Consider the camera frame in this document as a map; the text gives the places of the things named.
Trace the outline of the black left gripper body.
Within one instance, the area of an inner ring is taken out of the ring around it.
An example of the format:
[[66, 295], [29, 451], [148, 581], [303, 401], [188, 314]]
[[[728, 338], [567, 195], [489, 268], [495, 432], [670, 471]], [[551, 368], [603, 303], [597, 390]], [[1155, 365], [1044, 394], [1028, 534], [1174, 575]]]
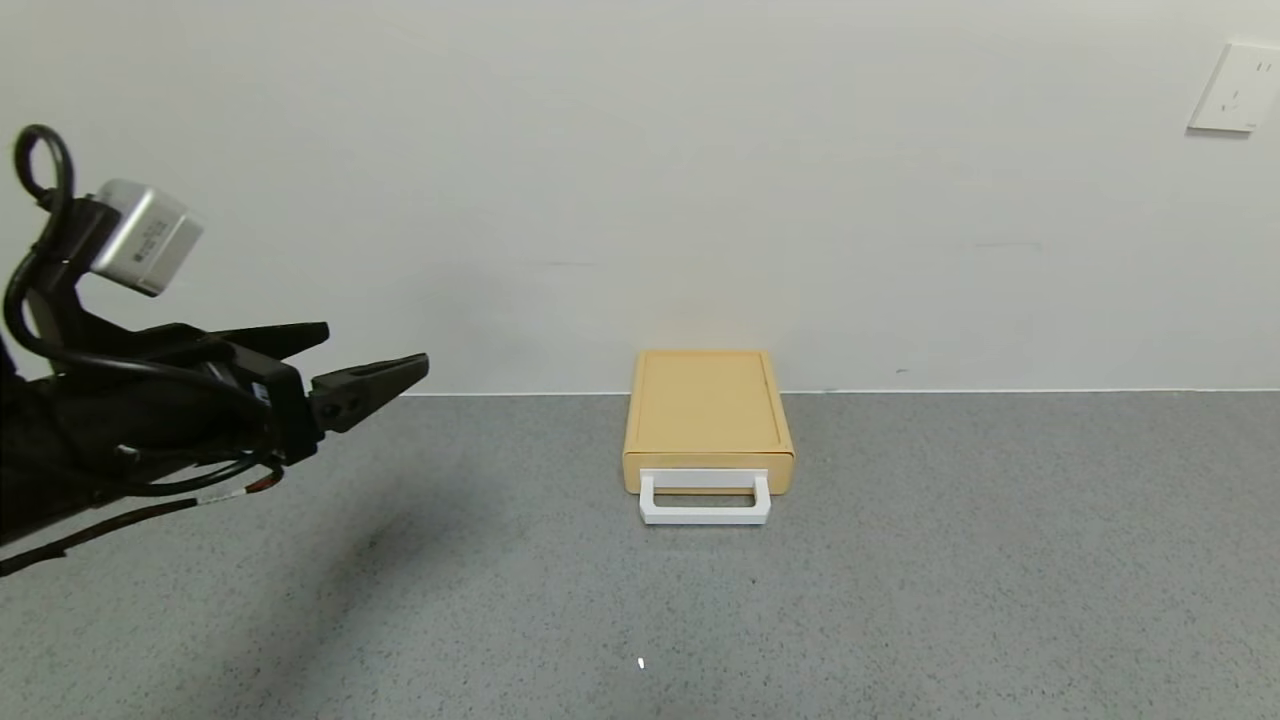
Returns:
[[202, 420], [201, 432], [174, 439], [114, 439], [131, 468], [91, 480], [110, 491], [198, 491], [252, 468], [307, 459], [323, 437], [300, 373], [285, 359], [311, 340], [131, 340], [106, 352], [68, 348], [64, 363], [86, 382], [108, 383], [141, 401], [156, 389], [172, 411], [138, 410], [142, 432], [177, 430]]

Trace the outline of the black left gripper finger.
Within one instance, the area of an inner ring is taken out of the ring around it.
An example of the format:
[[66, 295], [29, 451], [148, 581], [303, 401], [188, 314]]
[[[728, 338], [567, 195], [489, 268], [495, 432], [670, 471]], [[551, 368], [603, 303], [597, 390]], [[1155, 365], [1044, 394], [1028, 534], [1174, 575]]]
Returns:
[[346, 433], [407, 392], [430, 370], [426, 354], [348, 366], [311, 380], [308, 404], [321, 433]]
[[218, 331], [210, 338], [210, 357], [218, 361], [242, 357], [284, 361], [325, 343], [330, 338], [330, 328], [325, 322], [301, 322]]

